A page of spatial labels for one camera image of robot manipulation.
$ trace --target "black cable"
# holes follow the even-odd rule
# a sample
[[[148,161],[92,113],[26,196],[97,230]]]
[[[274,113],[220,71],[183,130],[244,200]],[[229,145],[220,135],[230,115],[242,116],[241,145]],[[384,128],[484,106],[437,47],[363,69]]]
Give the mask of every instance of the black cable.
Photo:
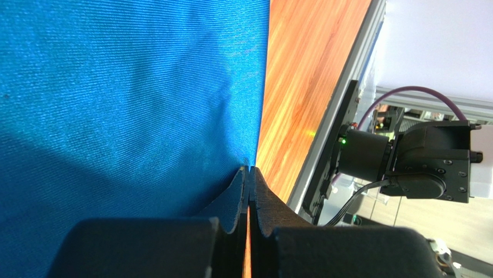
[[[368,189],[372,189],[372,188],[389,186],[389,185],[394,185],[394,184],[396,184],[396,181],[394,180],[394,178],[391,178],[389,180],[372,182],[371,184],[367,184],[367,185],[361,187],[356,192],[354,192],[354,194],[350,197],[350,199],[346,202],[346,204],[343,205],[341,210],[339,210],[339,212],[327,224],[325,224],[325,226],[334,226],[337,223],[339,223],[341,221],[341,219],[343,219],[343,217],[346,214],[346,212],[348,211],[348,209],[351,207],[352,203],[364,191],[367,191]]]

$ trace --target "blue cloth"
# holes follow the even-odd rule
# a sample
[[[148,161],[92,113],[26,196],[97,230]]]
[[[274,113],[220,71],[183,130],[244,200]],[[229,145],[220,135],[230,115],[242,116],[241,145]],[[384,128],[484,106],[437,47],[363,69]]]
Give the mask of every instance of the blue cloth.
[[[268,0],[0,3],[0,276],[91,217],[193,215],[254,164]]]

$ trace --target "metal frame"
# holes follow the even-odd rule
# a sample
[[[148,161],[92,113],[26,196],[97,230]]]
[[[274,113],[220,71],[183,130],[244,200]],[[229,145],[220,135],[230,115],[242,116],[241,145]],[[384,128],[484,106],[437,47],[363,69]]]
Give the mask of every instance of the metal frame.
[[[377,87],[377,98],[381,97],[391,89]],[[489,101],[468,100],[465,98],[449,97],[468,117],[468,119],[493,121],[493,103]],[[403,92],[394,96],[390,96],[383,101],[384,104],[389,104],[397,107],[406,107],[412,109],[420,109],[424,111],[439,112],[451,115],[450,108],[442,101],[433,96],[420,92]]]
[[[371,54],[377,31],[380,23],[384,19],[385,4],[386,0],[372,0],[365,18],[363,19],[361,28],[356,36],[351,52],[349,53],[349,58],[339,77],[330,103],[325,111],[320,126],[318,127],[313,143],[305,162],[303,163],[298,179],[296,180],[295,187],[289,197],[287,205],[296,213],[300,212],[303,197],[312,179],[315,167],[322,153],[322,148],[329,136],[330,129],[333,126],[344,92],[346,91],[350,80],[359,79]]]

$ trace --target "white wall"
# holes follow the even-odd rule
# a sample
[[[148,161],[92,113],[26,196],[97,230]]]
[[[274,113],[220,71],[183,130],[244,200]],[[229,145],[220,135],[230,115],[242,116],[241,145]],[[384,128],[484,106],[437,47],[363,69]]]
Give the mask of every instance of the white wall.
[[[388,0],[377,86],[493,101],[492,0]]]

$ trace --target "wooden table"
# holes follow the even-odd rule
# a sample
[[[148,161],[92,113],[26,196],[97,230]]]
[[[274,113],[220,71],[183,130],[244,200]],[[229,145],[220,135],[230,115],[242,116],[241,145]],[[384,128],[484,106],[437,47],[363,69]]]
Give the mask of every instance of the wooden table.
[[[370,0],[272,0],[256,166],[284,202],[295,185]],[[250,277],[249,239],[244,277]]]

